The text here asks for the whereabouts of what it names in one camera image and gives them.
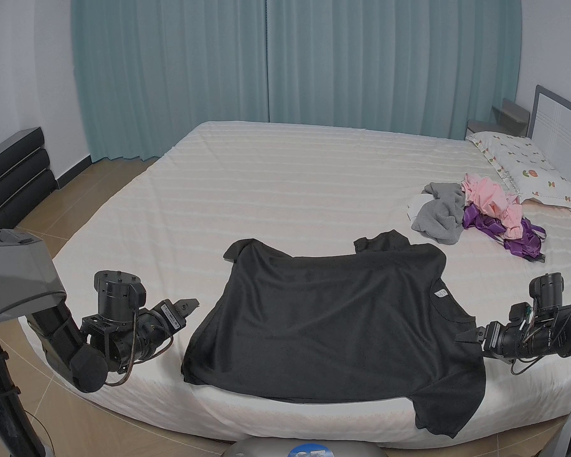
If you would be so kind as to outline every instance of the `white wall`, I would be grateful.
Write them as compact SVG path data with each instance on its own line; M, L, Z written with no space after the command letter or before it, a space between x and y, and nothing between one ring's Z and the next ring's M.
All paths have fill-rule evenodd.
M70 36L70 0L0 0L0 142L41 126L55 177L89 155Z
M571 0L522 0L516 102L529 111L536 85L571 101Z

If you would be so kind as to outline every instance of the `blue round sticker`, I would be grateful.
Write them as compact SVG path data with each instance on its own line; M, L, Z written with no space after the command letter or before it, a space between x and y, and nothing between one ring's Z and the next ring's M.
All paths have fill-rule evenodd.
M320 444L303 444L293 448L287 457L334 457L334 454Z

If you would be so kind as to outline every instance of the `pile of clothes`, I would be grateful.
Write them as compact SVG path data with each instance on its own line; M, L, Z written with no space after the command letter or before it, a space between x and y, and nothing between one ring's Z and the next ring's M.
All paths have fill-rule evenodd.
M442 244L455 244L471 227L500 242L513 255L544 262L546 231L522 216L518 196L488 177L466 174L459 183L429 183L409 202L411 227Z

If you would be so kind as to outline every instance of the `curtain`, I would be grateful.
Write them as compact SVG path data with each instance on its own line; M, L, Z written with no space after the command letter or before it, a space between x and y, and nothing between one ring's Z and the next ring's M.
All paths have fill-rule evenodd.
M161 156L207 120L268 120L265 0L72 0L91 158Z
M520 0L266 0L271 122L463 139L514 99Z

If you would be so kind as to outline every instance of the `black leather headboard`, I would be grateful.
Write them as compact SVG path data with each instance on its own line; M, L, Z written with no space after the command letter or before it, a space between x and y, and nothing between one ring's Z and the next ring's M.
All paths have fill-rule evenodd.
M16 227L55 189L40 127L0 144L0 228Z

